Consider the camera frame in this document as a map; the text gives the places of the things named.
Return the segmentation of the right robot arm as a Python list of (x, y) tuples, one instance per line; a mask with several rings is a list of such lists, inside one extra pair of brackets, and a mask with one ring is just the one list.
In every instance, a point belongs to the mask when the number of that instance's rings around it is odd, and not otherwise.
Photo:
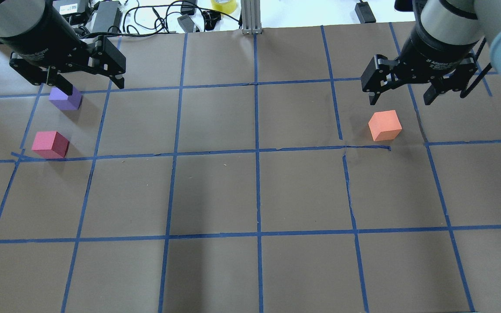
[(374, 55), (361, 75), (370, 105), (406, 84), (430, 87), (430, 105), (441, 94), (467, 97), (491, 69), (501, 75), (501, 0), (396, 0), (415, 14), (415, 26), (396, 59)]

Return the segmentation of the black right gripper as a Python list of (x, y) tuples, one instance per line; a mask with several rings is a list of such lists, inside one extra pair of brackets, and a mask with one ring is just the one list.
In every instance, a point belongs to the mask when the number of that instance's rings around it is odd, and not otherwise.
[(394, 60), (374, 55), (361, 75), (361, 88), (374, 106), (381, 94), (408, 83), (430, 83), (424, 104), (431, 105), (448, 91), (464, 91), (477, 65), (471, 53), (474, 43), (455, 45), (437, 40), (416, 22)]

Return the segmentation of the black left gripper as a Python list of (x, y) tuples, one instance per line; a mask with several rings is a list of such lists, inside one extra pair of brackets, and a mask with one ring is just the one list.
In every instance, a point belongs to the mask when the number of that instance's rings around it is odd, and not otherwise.
[(92, 48), (55, 9), (0, 9), (0, 42), (12, 51), (9, 66), (32, 85), (57, 87), (71, 96), (73, 85), (59, 71), (84, 71), (125, 87), (127, 58), (119, 49), (107, 37), (96, 37), (91, 66)]

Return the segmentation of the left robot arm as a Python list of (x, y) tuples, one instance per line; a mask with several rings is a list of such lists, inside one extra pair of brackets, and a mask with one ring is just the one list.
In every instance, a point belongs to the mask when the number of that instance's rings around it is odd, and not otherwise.
[(74, 86), (63, 74), (82, 71), (123, 89), (127, 60), (111, 36), (90, 33), (92, 42), (83, 41), (49, 0), (0, 0), (0, 42), (12, 51), (10, 67), (32, 85), (70, 96)]

